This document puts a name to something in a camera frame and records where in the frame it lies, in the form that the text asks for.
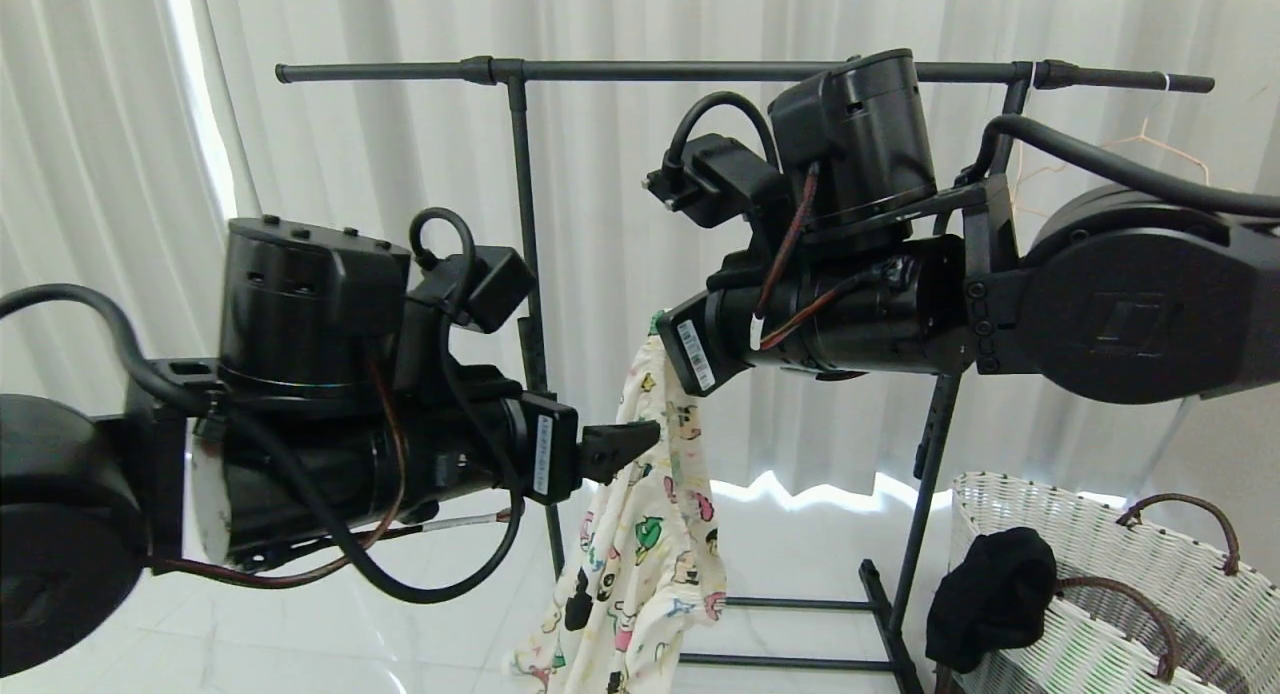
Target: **brown leather handle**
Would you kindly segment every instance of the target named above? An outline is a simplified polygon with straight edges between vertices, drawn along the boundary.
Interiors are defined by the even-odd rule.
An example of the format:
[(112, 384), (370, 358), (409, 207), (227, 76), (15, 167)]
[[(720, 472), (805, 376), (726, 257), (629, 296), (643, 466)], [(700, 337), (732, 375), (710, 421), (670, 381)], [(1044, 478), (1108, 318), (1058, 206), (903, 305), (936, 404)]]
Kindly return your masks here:
[(1203, 511), (1213, 515), (1213, 517), (1217, 519), (1217, 522), (1222, 526), (1222, 534), (1226, 535), (1226, 562), (1222, 565), (1222, 571), (1225, 571), (1228, 576), (1235, 576), (1240, 572), (1240, 540), (1235, 537), (1235, 528), (1231, 526), (1231, 522), (1226, 519), (1225, 512), (1217, 508), (1216, 503), (1206, 502), (1204, 499), (1188, 494), (1156, 494), (1134, 503), (1134, 506), (1129, 507), (1129, 511), (1120, 515), (1116, 524), (1124, 526), (1129, 526), (1129, 524), (1142, 524), (1142, 510), (1160, 502), (1187, 502), (1188, 504), (1196, 504)]
[(1157, 609), (1156, 604), (1151, 603), (1151, 599), (1144, 597), (1142, 592), (1138, 592), (1133, 586), (1114, 579), (1103, 579), (1101, 576), (1073, 576), (1070, 579), (1057, 580), (1059, 593), (1073, 586), (1098, 586), (1102, 589), (1110, 589), (1137, 602), (1137, 604), (1156, 621), (1156, 626), (1160, 627), (1160, 634), (1165, 638), (1165, 653), (1160, 656), (1160, 665), (1156, 668), (1156, 675), (1152, 676), (1165, 684), (1174, 681), (1174, 672), (1183, 662), (1183, 652), (1178, 644), (1178, 638), (1174, 636), (1174, 627), (1169, 624), (1169, 617)]

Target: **wicker laundry basket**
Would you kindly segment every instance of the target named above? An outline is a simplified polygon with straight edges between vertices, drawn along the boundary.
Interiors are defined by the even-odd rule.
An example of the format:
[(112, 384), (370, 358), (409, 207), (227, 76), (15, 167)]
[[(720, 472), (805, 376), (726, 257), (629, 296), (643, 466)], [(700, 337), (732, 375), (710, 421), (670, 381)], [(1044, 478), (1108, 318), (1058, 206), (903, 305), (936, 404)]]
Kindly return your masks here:
[[(1207, 508), (1222, 524), (1230, 553), (1143, 524), (1139, 512), (1162, 501)], [(952, 566), (979, 534), (1029, 526), (1053, 548), (1060, 579), (1121, 583), (1066, 589), (1050, 604), (1038, 643), (992, 653), (973, 672), (956, 675), (965, 691), (1280, 694), (1280, 592), (1240, 563), (1222, 512), (1161, 494), (1117, 515), (1015, 476), (955, 480)]]

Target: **white curtain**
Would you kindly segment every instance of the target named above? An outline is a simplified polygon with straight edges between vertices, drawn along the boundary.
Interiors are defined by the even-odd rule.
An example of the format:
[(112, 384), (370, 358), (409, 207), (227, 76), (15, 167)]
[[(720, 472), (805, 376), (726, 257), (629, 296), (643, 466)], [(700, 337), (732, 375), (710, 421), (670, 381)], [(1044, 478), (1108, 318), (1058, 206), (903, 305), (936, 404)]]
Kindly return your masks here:
[[(440, 205), (466, 216), (481, 242), (520, 246), (502, 87), (279, 85), (276, 61), (477, 52), (842, 60), (913, 47), (920, 61), (1055, 58), (1179, 70), (1216, 76), (1215, 93), (1037, 92), (1028, 114), (1101, 142), (1135, 133), (1151, 111), (1151, 134), (1207, 161), (1215, 184), (1242, 191), (1267, 187), (1277, 169), (1277, 0), (191, 0), (207, 87), (201, 95), (225, 150), (214, 147), (205, 161), (197, 141), (207, 137), (197, 137), (184, 106), (191, 93), (163, 1), (65, 0), (77, 15), (59, 14), (56, 24), (51, 3), (64, 5), (4, 3), (5, 65), (14, 76), (4, 85), (0, 283), (101, 286), (156, 356), (216, 347), (223, 234), (210, 170), (232, 173), (225, 198), (239, 216), (269, 213), (403, 239), (415, 211)], [(696, 293), (721, 257), (745, 243), (745, 225), (696, 229), (639, 187), (686, 106), (716, 88), (723, 87), (530, 85), (550, 383), (585, 423), (612, 419), (649, 316)], [(783, 86), (728, 88), (763, 106)], [(923, 91), (945, 184), (974, 156), (1002, 90)], [(736, 111), (713, 111), (701, 129), (753, 141)], [(1158, 150), (1124, 152), (1198, 174)], [(1023, 170), (1047, 164), (1028, 150)], [(1073, 172), (1038, 175), (1020, 202), (1052, 211), (1093, 184)], [(1024, 248), (1041, 223), (1034, 213), (1018, 215)], [(447, 232), (430, 236), (452, 246)], [(5, 321), (4, 389), (111, 410), (119, 376), (108, 350), (84, 334), (88, 315), (60, 316)], [(513, 328), (457, 339), (463, 361), (498, 362), (520, 376)], [(924, 376), (819, 385), (774, 371), (740, 375), (705, 405), (713, 475), (742, 484), (774, 470), (791, 492), (822, 483), (867, 492), (876, 471), (910, 480), (931, 391)], [(1176, 403), (1087, 402), (1034, 376), (970, 374), (942, 481), (993, 469), (1126, 493), (1158, 453), (1175, 411)]]

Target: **black metal clothing rack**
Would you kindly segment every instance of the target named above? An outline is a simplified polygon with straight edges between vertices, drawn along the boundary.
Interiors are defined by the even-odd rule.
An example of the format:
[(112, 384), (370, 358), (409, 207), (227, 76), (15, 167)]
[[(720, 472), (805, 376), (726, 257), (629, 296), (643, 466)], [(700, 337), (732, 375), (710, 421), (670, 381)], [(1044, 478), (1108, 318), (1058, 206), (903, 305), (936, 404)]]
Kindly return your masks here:
[[(530, 61), (475, 56), (462, 61), (402, 61), (402, 64), (334, 64), (276, 65), (275, 76), (283, 83), (333, 82), (334, 79), (461, 79), (475, 85), (506, 85), (507, 106), (516, 160), (516, 187), (520, 198), (520, 228), (525, 261), (538, 274), (538, 236), (534, 216), (534, 179), (529, 146), (529, 82), (797, 82), (828, 70), (844, 61)], [(1210, 92), (1213, 79), (1207, 76), (1165, 74), (1160, 70), (1087, 69), (1069, 61), (1007, 61), (1007, 64), (964, 64), (964, 61), (916, 61), (920, 82), (1006, 85), (1004, 114), (1021, 114), (1030, 88), (1056, 90), (1071, 85), (1158, 90), (1175, 92)], [(1002, 137), (991, 173), (1004, 173), (1009, 164), (1012, 141)], [(934, 220), (934, 232), (946, 230), (947, 216)], [(543, 311), (539, 289), (529, 297), (529, 315), (520, 319), (520, 342), (524, 353), (525, 379), (530, 391), (547, 391), (547, 357), (543, 334)], [(929, 405), (924, 433), (916, 449), (914, 475), (919, 494), (897, 590), (888, 599), (881, 585), (879, 572), (870, 560), (859, 567), (867, 601), (828, 601), (791, 598), (730, 597), (728, 606), (844, 611), (870, 613), (884, 643), (886, 659), (827, 659), (796, 657), (764, 657), (735, 654), (685, 653), (681, 662), (716, 666), (753, 666), (826, 671), (868, 671), (891, 674), (904, 694), (923, 694), (919, 675), (902, 642), (902, 621), (915, 567), (920, 558), (929, 503), (937, 487), (942, 452), (946, 447), (951, 415), (955, 411), (959, 376), (938, 376)], [(556, 576), (564, 567), (564, 543), (559, 510), (545, 508), (550, 539), (552, 566)]]

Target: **clothes hanger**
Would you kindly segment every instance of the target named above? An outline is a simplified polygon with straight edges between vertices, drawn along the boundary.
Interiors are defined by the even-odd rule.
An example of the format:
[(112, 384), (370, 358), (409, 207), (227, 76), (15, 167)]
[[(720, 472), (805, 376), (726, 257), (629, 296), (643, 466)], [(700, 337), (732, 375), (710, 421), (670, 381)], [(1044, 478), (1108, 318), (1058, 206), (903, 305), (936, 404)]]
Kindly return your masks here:
[[(1165, 90), (1164, 91), (1169, 92), (1170, 85), (1171, 85), (1170, 79), (1169, 79), (1169, 74), (1165, 74), (1165, 73), (1161, 73), (1161, 74), (1165, 76)], [(1032, 82), (1034, 82), (1034, 79), (1036, 79), (1036, 61), (1032, 63)], [(1153, 105), (1151, 106), (1151, 109), (1147, 110), (1147, 115), (1142, 117), (1142, 128), (1138, 129), (1137, 134), (1133, 134), (1133, 137), (1125, 137), (1123, 140), (1114, 140), (1111, 142), (1098, 143), (1098, 146), (1102, 147), (1103, 150), (1110, 150), (1110, 149), (1120, 146), (1120, 143), (1130, 143), (1130, 142), (1148, 143), (1149, 146), (1153, 146), (1156, 149), (1164, 150), (1166, 152), (1171, 152), (1172, 155), (1176, 155), (1179, 157), (1184, 157), (1184, 160), (1188, 160), (1189, 163), (1197, 165), (1198, 169), (1201, 170), (1201, 174), (1203, 174), (1203, 177), (1204, 177), (1204, 184), (1206, 184), (1206, 187), (1208, 187), (1208, 184), (1210, 184), (1210, 170), (1208, 170), (1208, 165), (1207, 164), (1204, 164), (1203, 161), (1198, 160), (1198, 157), (1194, 157), (1194, 156), (1189, 155), (1188, 152), (1184, 152), (1183, 150), (1179, 150), (1176, 147), (1171, 147), (1171, 146), (1169, 146), (1169, 143), (1165, 143), (1165, 142), (1161, 142), (1158, 140), (1153, 140), (1153, 138), (1148, 137), (1148, 134), (1147, 134), (1147, 125), (1151, 124), (1151, 117), (1156, 113), (1156, 108), (1160, 106), (1161, 101), (1162, 101), (1162, 99), (1161, 100), (1156, 100), (1156, 102), (1153, 102)], [(1033, 170), (1030, 174), (1023, 175), (1023, 142), (1018, 142), (1018, 174), (1014, 178), (1014, 184), (1011, 184), (1011, 187), (1009, 188), (1010, 198), (1012, 201), (1012, 214), (1016, 215), (1019, 211), (1024, 211), (1027, 214), (1033, 214), (1033, 215), (1043, 216), (1044, 219), (1048, 219), (1048, 216), (1050, 216), (1048, 213), (1034, 210), (1033, 207), (1020, 207), (1020, 206), (1018, 206), (1018, 191), (1019, 191), (1019, 188), (1021, 188), (1021, 184), (1024, 182), (1027, 182), (1028, 179), (1032, 179), (1033, 175), (1060, 174), (1060, 173), (1062, 173), (1062, 172), (1066, 170), (1066, 166), (1068, 166), (1066, 163), (1062, 163), (1062, 164), (1059, 164), (1059, 165), (1051, 165), (1051, 166), (1039, 166), (1039, 169)]]

